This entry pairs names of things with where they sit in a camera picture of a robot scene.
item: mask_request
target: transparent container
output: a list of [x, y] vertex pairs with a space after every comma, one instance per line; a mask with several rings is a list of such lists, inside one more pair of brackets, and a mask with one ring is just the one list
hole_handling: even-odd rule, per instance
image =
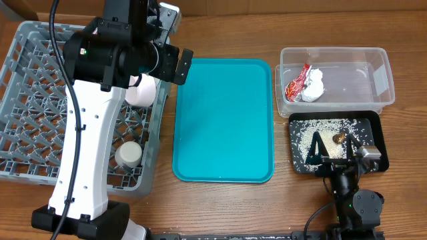
[[[289, 102], [284, 89], [301, 73], [304, 63], [323, 73], [324, 94], [314, 102]], [[372, 110], [378, 114], [394, 102], [393, 76], [387, 53], [366, 47], [290, 47], [276, 67], [279, 114]]]

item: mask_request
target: red and white package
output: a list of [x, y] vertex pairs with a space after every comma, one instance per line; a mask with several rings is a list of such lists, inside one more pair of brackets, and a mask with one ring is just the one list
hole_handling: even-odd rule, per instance
[[304, 90], [304, 84], [307, 79], [307, 75], [312, 68], [309, 64], [304, 64], [300, 76], [292, 80], [285, 88], [285, 97], [290, 102], [296, 102], [301, 99], [301, 92]]

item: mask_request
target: wood grain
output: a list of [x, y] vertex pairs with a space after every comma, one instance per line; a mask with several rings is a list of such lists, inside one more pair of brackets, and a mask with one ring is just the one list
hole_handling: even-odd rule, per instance
[[[86, 24], [87, 21], [72, 22]], [[5, 26], [0, 58], [17, 24]], [[284, 47], [382, 47], [390, 59], [396, 102], [381, 113], [390, 158], [385, 173], [365, 175], [360, 186], [385, 197], [379, 228], [387, 239], [425, 239], [427, 234], [427, 12], [319, 13], [188, 17], [172, 43], [196, 57], [258, 58], [272, 70]], [[292, 170], [287, 119], [274, 102], [276, 170], [261, 185], [185, 183], [173, 174], [172, 151], [176, 87], [165, 107], [161, 153], [152, 193], [144, 198], [111, 199], [131, 205], [131, 218], [154, 233], [290, 233], [329, 199], [322, 180]], [[0, 182], [0, 238], [48, 239], [31, 228], [32, 210], [47, 204], [53, 187]], [[310, 229], [334, 222], [322, 213]], [[60, 239], [75, 239], [61, 236]]]

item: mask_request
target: blue tray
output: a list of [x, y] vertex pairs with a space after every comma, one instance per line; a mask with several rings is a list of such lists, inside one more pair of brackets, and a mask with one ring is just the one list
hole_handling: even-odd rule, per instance
[[183, 181], [264, 183], [274, 172], [272, 70], [194, 59], [178, 87], [173, 172]]

